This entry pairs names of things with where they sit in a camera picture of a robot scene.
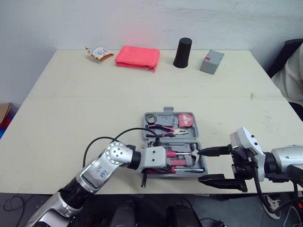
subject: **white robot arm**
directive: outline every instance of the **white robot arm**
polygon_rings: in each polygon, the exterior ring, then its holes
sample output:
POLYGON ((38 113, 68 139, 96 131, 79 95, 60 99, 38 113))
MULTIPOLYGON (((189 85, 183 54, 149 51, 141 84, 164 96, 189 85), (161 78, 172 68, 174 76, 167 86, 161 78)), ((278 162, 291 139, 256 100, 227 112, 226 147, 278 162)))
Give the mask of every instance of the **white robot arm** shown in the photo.
POLYGON ((264 178, 275 183, 292 181, 294 191, 297 184, 303 187, 303 146, 292 145, 285 148, 276 148, 271 152, 263 152, 254 135, 242 127, 230 135, 231 144, 224 147, 205 148, 198 152, 204 156, 232 155, 232 170, 235 179, 225 179, 223 174, 204 175, 199 182, 223 189, 238 189, 247 192, 245 180, 254 178, 257 193, 271 213, 268 202, 262 195, 259 182, 264 178))
POLYGON ((152 147, 143 153, 120 142, 110 143, 101 156, 88 163, 64 188, 57 191, 31 217, 26 227, 67 227, 84 202, 110 179, 119 166, 141 172, 145 168, 166 167, 166 151, 152 147))

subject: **gray toolbox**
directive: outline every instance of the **gray toolbox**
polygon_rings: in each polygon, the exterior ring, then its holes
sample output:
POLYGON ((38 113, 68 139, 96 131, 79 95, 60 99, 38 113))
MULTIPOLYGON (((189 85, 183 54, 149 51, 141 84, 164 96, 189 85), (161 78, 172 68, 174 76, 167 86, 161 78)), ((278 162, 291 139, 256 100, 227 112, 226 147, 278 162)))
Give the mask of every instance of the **gray toolbox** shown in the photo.
MULTIPOLYGON (((148 171, 149 177, 200 177, 207 174, 207 168, 205 158, 202 155, 198 155, 198 150, 202 149, 201 143, 197 141, 198 138, 198 126, 193 113, 189 112, 173 112, 173 107, 164 107, 164 112, 148 112, 143 117, 143 127, 149 128, 156 134, 169 133, 169 130, 159 129, 154 125, 164 125, 168 128, 174 127, 175 129, 185 129, 188 131, 186 134, 171 135, 171 137, 165 136, 160 138, 161 146, 166 149, 167 155, 172 154, 169 151, 175 151, 175 157, 167 157, 167 164, 179 165, 174 166, 178 170, 175 173, 159 173, 157 171, 148 171), (179 127, 178 115, 189 114, 193 117, 194 121, 190 127, 179 127), (155 123, 148 123, 147 117, 151 115, 156 116, 155 123), (190 153, 188 155, 177 155, 178 153, 190 153)), ((147 140, 144 142, 144 148, 152 147, 155 142, 155 137, 147 131, 143 131, 143 136, 147 140)))

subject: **pink cloth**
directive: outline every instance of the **pink cloth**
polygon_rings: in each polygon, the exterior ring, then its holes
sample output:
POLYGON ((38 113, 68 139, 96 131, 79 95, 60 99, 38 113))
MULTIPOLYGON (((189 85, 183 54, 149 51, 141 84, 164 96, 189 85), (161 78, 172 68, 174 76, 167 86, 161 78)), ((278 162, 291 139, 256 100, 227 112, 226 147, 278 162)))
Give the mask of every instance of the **pink cloth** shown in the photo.
POLYGON ((148 68, 155 71, 159 56, 160 51, 158 49, 124 46, 115 61, 117 66, 148 68))

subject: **pink tape measure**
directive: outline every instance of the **pink tape measure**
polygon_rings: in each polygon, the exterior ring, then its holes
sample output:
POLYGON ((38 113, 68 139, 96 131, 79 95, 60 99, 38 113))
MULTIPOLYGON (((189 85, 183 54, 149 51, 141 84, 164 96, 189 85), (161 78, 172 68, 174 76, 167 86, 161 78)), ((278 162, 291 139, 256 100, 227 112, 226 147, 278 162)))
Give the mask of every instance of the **pink tape measure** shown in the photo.
POLYGON ((194 124, 194 117, 187 113, 178 114, 179 127, 191 127, 194 124))

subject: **white table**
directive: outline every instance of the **white table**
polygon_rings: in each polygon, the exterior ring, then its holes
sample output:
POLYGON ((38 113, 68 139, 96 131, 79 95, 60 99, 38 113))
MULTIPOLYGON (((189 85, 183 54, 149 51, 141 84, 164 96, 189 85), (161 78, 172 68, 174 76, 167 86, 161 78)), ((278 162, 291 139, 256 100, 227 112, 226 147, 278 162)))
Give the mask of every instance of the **white table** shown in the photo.
MULTIPOLYGON (((81 169, 88 143, 142 125, 145 112, 193 112, 203 147, 230 143, 245 126, 265 152, 303 144, 303 125, 249 51, 225 54, 215 75, 199 70, 208 51, 191 51, 189 66, 172 65, 176 51, 161 51, 156 72, 122 68, 114 57, 98 62, 85 51, 56 51, 0 139, 0 192, 52 194, 81 169)), ((141 131, 121 137, 142 147, 141 131)), ((87 160, 108 141, 98 141, 87 160)), ((206 157, 210 174, 232 178, 230 156, 206 157)), ((149 178, 119 168, 99 191, 116 193, 240 193, 203 185, 195 178, 149 178)), ((255 192, 253 181, 247 181, 255 192)), ((292 191, 291 183, 261 183, 263 192, 292 191)))

